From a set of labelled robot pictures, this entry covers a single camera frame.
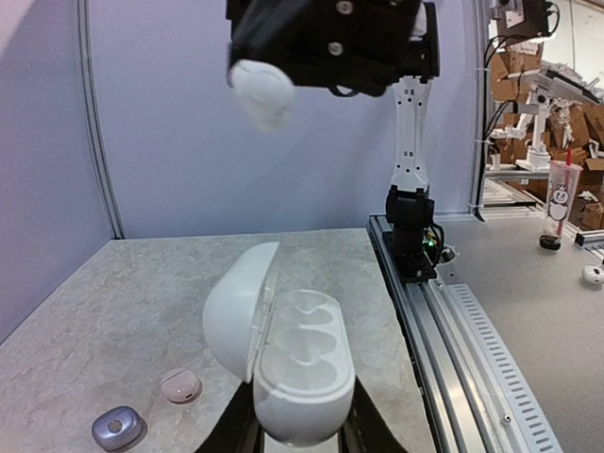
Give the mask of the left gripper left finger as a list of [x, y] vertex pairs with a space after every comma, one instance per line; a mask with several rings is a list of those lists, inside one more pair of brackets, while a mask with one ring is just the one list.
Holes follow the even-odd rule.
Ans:
[[258, 419], [253, 406], [253, 387], [243, 382], [206, 440], [195, 453], [244, 453], [258, 451]]

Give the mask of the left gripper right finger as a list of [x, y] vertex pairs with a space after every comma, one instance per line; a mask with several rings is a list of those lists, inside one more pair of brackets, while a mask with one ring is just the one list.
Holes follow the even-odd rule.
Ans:
[[342, 425], [342, 451], [360, 453], [408, 453], [393, 435], [377, 406], [355, 378], [350, 411]]

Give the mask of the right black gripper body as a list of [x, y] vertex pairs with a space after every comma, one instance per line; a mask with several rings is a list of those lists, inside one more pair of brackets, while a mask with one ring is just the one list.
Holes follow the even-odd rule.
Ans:
[[228, 64], [263, 61], [296, 87], [382, 96], [440, 74], [436, 7], [424, 1], [231, 1]]

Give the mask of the white oblong charging case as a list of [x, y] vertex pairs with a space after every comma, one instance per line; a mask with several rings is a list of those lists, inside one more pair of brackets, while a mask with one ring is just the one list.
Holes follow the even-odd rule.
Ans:
[[210, 291], [203, 334], [213, 357], [252, 386], [261, 427], [311, 447], [344, 424], [356, 372], [339, 302], [315, 290], [277, 292], [277, 242], [242, 253]]

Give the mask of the blue earbud charging case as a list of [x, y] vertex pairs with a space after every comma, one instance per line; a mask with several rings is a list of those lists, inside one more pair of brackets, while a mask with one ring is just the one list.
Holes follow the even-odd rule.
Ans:
[[131, 447], [144, 433], [143, 418], [129, 406], [118, 406], [106, 411], [91, 426], [92, 438], [106, 452]]

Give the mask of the white earbud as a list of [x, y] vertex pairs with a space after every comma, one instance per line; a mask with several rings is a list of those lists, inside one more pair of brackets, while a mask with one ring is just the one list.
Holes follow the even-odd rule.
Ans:
[[254, 126], [272, 132], [286, 125], [295, 88], [281, 69], [263, 61], [240, 59], [230, 68], [228, 81]]

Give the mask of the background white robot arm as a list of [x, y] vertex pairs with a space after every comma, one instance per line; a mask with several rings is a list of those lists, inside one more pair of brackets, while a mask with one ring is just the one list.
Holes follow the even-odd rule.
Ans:
[[524, 159], [516, 159], [515, 164], [530, 172], [541, 172], [549, 169], [550, 154], [544, 142], [546, 119], [554, 97], [560, 97], [559, 87], [561, 73], [553, 69], [529, 70], [512, 73], [501, 80], [526, 80], [530, 85], [528, 100], [524, 105], [513, 104], [513, 110], [520, 113], [517, 126], [494, 128], [488, 135], [488, 144], [495, 140], [524, 139], [529, 126], [532, 126], [532, 138], [527, 146]]

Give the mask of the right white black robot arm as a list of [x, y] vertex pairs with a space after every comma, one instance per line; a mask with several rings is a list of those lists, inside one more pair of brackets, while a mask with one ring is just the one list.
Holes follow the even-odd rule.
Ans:
[[395, 95], [395, 161], [384, 241], [399, 277], [436, 275], [444, 231], [433, 219], [424, 130], [440, 73], [435, 5], [427, 1], [229, 1], [226, 82], [260, 130], [283, 128], [299, 88], [338, 98]]

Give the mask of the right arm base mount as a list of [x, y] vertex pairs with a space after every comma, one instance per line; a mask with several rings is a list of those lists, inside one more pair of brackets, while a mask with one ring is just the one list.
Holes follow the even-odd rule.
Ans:
[[439, 264], [456, 258], [453, 247], [445, 243], [444, 228], [436, 223], [415, 231], [394, 227], [391, 231], [384, 232], [382, 239], [402, 283], [434, 279]]

